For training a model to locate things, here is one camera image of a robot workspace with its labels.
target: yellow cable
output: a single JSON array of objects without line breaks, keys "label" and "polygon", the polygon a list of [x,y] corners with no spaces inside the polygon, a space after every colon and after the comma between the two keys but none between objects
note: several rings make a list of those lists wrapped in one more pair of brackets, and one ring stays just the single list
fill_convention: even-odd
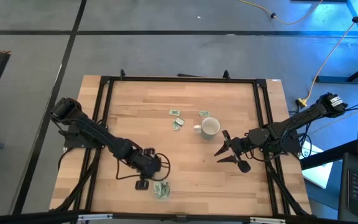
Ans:
[{"label": "yellow cable", "polygon": [[342,40],[345,38],[345,36],[347,35],[347,33],[352,29],[352,27],[354,26],[354,22],[353,24],[348,28],[348,30],[344,33],[344,35],[341,37],[341,39],[339,40],[339,42],[335,45],[335,47],[331,50],[331,52],[328,54],[328,56],[326,57],[326,59],[324,60],[323,64],[320,66],[319,70],[317,71],[316,75],[314,76],[313,82],[311,83],[310,86],[310,90],[309,90],[309,94],[308,97],[306,97],[305,99],[298,99],[300,101],[300,103],[303,106],[307,106],[306,102],[308,101],[308,99],[311,96],[311,91],[313,89],[314,83],[316,82],[317,76],[320,74],[321,70],[323,69],[324,65],[326,65],[327,60],[330,58],[331,54],[333,54],[334,50],[337,48],[337,46],[342,42]]},{"label": "yellow cable", "polygon": [[[255,6],[255,7],[258,7],[259,9],[262,9],[264,10],[265,12],[269,13],[270,15],[272,14],[272,12],[270,12],[269,10],[267,10],[266,8],[260,6],[260,5],[257,5],[257,4],[254,4],[254,3],[251,3],[251,2],[247,2],[247,1],[244,1],[244,0],[239,0],[240,2],[242,3],[245,3],[245,4],[248,4],[250,6]],[[310,11],[308,12],[305,16],[303,16],[302,18],[298,19],[297,21],[295,22],[284,22],[282,20],[280,20],[277,16],[274,16],[274,19],[276,19],[278,22],[281,22],[282,24],[285,24],[285,25],[292,25],[292,24],[296,24],[297,22],[300,22],[301,20],[303,20],[304,18],[308,17],[314,10],[316,10],[316,8],[323,2],[323,0],[320,0],[320,2]]]}]

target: metal bracket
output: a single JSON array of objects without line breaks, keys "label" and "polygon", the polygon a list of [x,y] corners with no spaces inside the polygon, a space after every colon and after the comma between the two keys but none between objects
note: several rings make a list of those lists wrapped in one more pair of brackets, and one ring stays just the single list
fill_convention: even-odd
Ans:
[{"label": "metal bracket", "polygon": [[176,222],[187,222],[187,215],[177,215]]},{"label": "metal bracket", "polygon": [[262,88],[267,88],[267,83],[266,83],[266,79],[264,78],[257,78],[255,79],[256,83],[259,84],[259,86],[261,86]]},{"label": "metal bracket", "polygon": [[277,218],[259,218],[259,217],[251,217],[250,223],[264,223],[264,224],[285,224],[285,220],[277,219]]},{"label": "metal bracket", "polygon": [[92,138],[91,136],[83,136],[80,133],[80,130],[74,126],[69,125],[68,131],[63,132],[63,136],[65,137],[65,143],[64,147],[67,148],[103,148],[104,145],[96,140],[95,138]]},{"label": "metal bracket", "polygon": [[112,219],[112,214],[79,215],[78,221]]},{"label": "metal bracket", "polygon": [[107,84],[107,83],[110,81],[110,78],[111,78],[111,77],[109,77],[109,76],[102,76],[102,77],[100,78],[100,84],[101,84],[101,85]]},{"label": "metal bracket", "polygon": [[120,74],[119,74],[120,80],[124,80],[124,76],[126,76],[124,69],[121,69]]},{"label": "metal bracket", "polygon": [[223,78],[229,80],[230,79],[230,75],[229,75],[229,71],[225,70],[223,73]]}]

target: desk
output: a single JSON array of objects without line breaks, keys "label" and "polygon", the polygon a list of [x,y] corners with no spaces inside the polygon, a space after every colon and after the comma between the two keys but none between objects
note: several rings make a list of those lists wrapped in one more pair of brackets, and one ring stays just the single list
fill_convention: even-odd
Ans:
[{"label": "desk", "polygon": [[[94,109],[100,78],[84,76],[78,95],[78,101],[89,117]],[[267,80],[267,86],[273,119],[287,119],[287,104],[280,80]],[[264,121],[267,122],[263,98],[261,101]],[[168,114],[169,109],[181,110],[181,118],[186,121],[181,130],[173,130],[172,121],[176,117]],[[247,160],[252,168],[247,174],[241,173],[234,164],[216,163],[229,152],[220,157],[213,156],[223,144],[222,134],[207,141],[193,131],[193,125],[202,120],[199,110],[208,110],[221,122],[221,130],[228,130],[232,138],[259,127],[250,84],[115,81],[107,121],[109,131],[129,138],[143,148],[154,147],[157,152],[168,156],[172,170],[167,180],[172,192],[169,200],[157,200],[152,187],[146,191],[134,189],[136,178],[116,180],[116,159],[107,149],[102,149],[91,210],[271,216],[264,163]],[[259,151],[255,153],[255,156],[263,158]],[[84,149],[74,149],[63,158],[50,208],[59,206],[76,185],[83,156]],[[293,156],[281,158],[286,186],[303,209],[310,213],[299,161]],[[120,176],[131,174],[135,174],[135,170],[120,166]],[[84,208],[86,192],[84,190],[80,208]],[[279,212],[282,212],[277,186],[275,192]]]}]

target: white mug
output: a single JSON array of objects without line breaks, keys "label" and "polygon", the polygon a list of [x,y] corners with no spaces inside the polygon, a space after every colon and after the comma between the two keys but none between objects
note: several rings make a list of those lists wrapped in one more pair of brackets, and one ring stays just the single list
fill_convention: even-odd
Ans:
[{"label": "white mug", "polygon": [[194,125],[194,130],[197,133],[201,133],[204,139],[212,139],[221,129],[221,123],[218,119],[213,117],[207,117],[201,122],[201,125]]}]

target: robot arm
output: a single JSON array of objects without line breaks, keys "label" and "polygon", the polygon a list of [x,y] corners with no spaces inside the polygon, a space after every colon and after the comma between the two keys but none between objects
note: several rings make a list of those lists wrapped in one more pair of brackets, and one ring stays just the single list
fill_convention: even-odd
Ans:
[{"label": "robot arm", "polygon": [[115,158],[138,170],[143,177],[151,179],[161,169],[161,160],[158,156],[150,155],[154,153],[144,153],[142,148],[129,139],[118,138],[110,134],[106,128],[89,119],[82,112],[80,103],[73,99],[62,98],[53,108],[51,120],[64,125],[76,126],[80,130],[80,135],[103,143]]},{"label": "robot arm", "polygon": [[218,156],[229,148],[233,155],[219,160],[218,162],[233,162],[237,164],[242,172],[250,171],[246,161],[240,158],[240,155],[249,152],[258,147],[269,149],[269,152],[280,152],[283,150],[283,141],[285,141],[298,128],[320,118],[336,118],[345,113],[347,104],[337,95],[331,93],[324,94],[311,105],[307,110],[298,113],[282,122],[267,124],[263,128],[250,130],[245,138],[230,138],[229,133],[224,130],[224,144],[220,150],[215,153]]}]

